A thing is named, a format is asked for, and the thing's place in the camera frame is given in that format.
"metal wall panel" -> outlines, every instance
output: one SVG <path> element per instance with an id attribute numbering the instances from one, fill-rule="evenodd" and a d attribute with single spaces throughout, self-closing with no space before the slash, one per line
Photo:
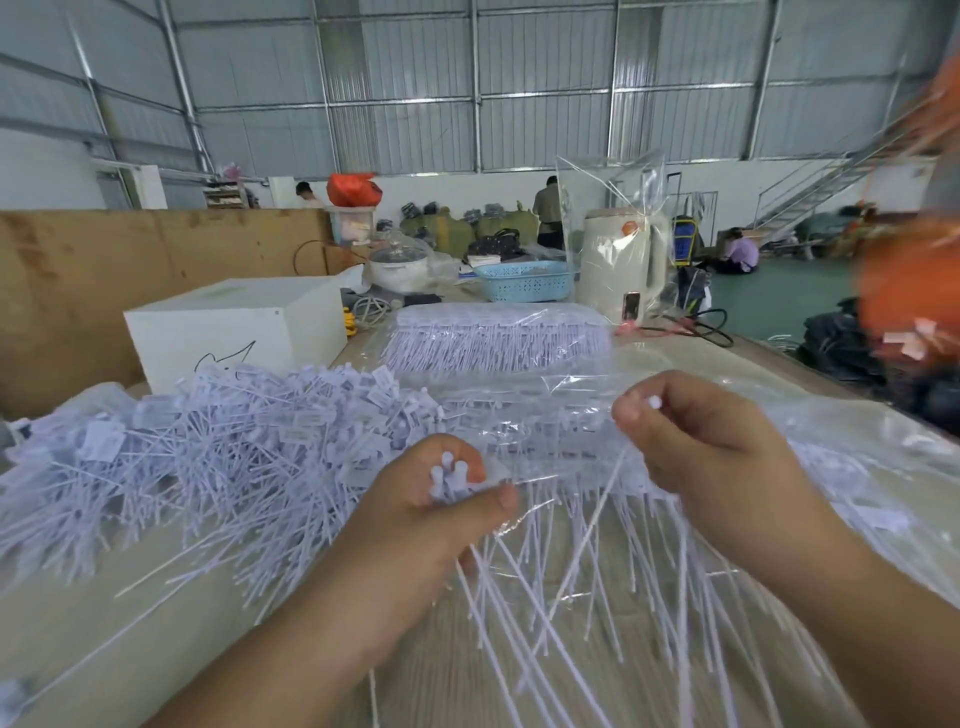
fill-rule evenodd
<path id="1" fill-rule="evenodd" d="M 556 5 L 609 5 L 612 0 L 477 0 L 481 10 L 505 8 L 548 8 Z"/>
<path id="2" fill-rule="evenodd" d="M 0 13 L 0 53 L 82 75 L 57 0 L 4 0 Z"/>
<path id="3" fill-rule="evenodd" d="M 750 88 L 643 91 L 613 102 L 613 155 L 663 149 L 667 161 L 739 158 L 754 93 Z"/>
<path id="4" fill-rule="evenodd" d="M 940 67 L 957 14 L 956 0 L 912 0 L 903 28 L 906 73 L 933 73 Z"/>
<path id="5" fill-rule="evenodd" d="M 163 32 L 109 0 L 86 0 L 74 15 L 93 76 L 121 91 L 180 105 Z"/>
<path id="6" fill-rule="evenodd" d="M 190 149 L 190 135 L 178 113 L 152 109 L 126 99 L 107 98 L 108 113 L 120 136 Z"/>
<path id="7" fill-rule="evenodd" d="M 610 88 L 614 18 L 613 11 L 481 17 L 481 93 Z"/>
<path id="8" fill-rule="evenodd" d="M 886 83 L 772 87 L 757 133 L 758 157 L 843 154 L 879 131 L 890 98 Z"/>
<path id="9" fill-rule="evenodd" d="M 180 23 L 197 20 L 252 20 L 268 17 L 309 17 L 311 0 L 170 0 Z"/>
<path id="10" fill-rule="evenodd" d="M 323 100 L 311 26 L 184 30 L 180 49 L 198 107 Z"/>
<path id="11" fill-rule="evenodd" d="M 783 0 L 770 78 L 893 73 L 916 2 L 924 0 Z"/>
<path id="12" fill-rule="evenodd" d="M 607 153 L 610 96 L 490 99 L 480 109 L 484 169 L 545 167 Z"/>
<path id="13" fill-rule="evenodd" d="M 368 98 L 472 94 L 467 20 L 365 21 L 362 25 Z"/>
<path id="14" fill-rule="evenodd" d="M 373 171 L 393 175 L 473 169 L 470 104 L 374 107 L 372 116 L 379 157 Z"/>
<path id="15" fill-rule="evenodd" d="M 329 9 L 329 6 L 337 2 L 338 0 L 327 0 L 326 8 Z M 359 7 L 363 15 L 377 15 L 384 12 L 466 11 L 469 8 L 469 0 L 360 0 Z"/>
<path id="16" fill-rule="evenodd" d="M 334 171 L 323 109 L 203 114 L 200 121 L 218 165 L 235 162 L 245 175 L 311 180 Z"/>
<path id="17" fill-rule="evenodd" d="M 755 81 L 763 60 L 768 8 L 767 3 L 663 8 L 657 83 Z M 621 40 L 628 38 L 621 35 Z"/>
<path id="18" fill-rule="evenodd" d="M 156 0 L 127 0 L 135 8 L 139 8 L 147 15 L 156 17 Z"/>
<path id="19" fill-rule="evenodd" d="M 0 116 L 100 133 L 96 109 L 82 86 L 0 66 Z"/>

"drawing on box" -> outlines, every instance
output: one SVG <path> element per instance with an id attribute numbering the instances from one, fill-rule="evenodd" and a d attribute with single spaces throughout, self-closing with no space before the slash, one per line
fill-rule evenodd
<path id="1" fill-rule="evenodd" d="M 228 354 L 227 356 L 222 356 L 219 359 L 214 356 L 212 353 L 205 353 L 200 357 L 200 361 L 197 362 L 197 366 L 193 368 L 194 373 L 196 374 L 197 370 L 200 369 L 201 364 L 219 364 L 220 367 L 225 371 L 229 372 L 230 368 L 237 365 L 243 364 L 247 360 L 247 356 L 250 354 L 253 345 L 256 343 L 254 339 L 247 346 L 241 349 L 239 352 L 234 352 Z"/>

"orange bag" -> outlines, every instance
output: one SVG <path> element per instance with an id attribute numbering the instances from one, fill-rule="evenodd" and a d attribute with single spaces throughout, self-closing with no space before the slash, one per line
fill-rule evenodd
<path id="1" fill-rule="evenodd" d="M 376 207 L 383 198 L 383 190 L 373 181 L 373 172 L 332 174 L 326 181 L 326 196 L 336 207 Z"/>

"corrugated metal wall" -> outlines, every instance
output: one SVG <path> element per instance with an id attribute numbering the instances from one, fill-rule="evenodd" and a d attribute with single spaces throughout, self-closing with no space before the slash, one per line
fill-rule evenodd
<path id="1" fill-rule="evenodd" d="M 957 0 L 7 0 L 0 123 L 248 175 L 844 153 L 936 71 Z M 67 20 L 100 97 L 98 116 Z M 772 44 L 772 53 L 768 48 Z"/>

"hand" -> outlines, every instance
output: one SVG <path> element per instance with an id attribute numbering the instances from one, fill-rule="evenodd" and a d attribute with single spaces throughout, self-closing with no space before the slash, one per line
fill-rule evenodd
<path id="1" fill-rule="evenodd" d="M 660 411 L 647 404 L 652 395 L 663 400 Z M 664 372 L 624 393 L 612 415 L 643 452 L 654 482 L 679 494 L 690 522 L 761 581 L 794 566 L 794 558 L 819 558 L 852 537 L 753 402 L 696 376 Z"/>
<path id="2" fill-rule="evenodd" d="M 430 468 L 445 451 L 486 479 L 480 453 L 450 435 L 408 449 L 376 477 L 314 573 L 291 599 L 317 600 L 349 634 L 354 680 L 382 662 L 437 598 L 469 546 L 516 514 L 519 495 L 501 484 L 455 505 L 434 505 Z"/>

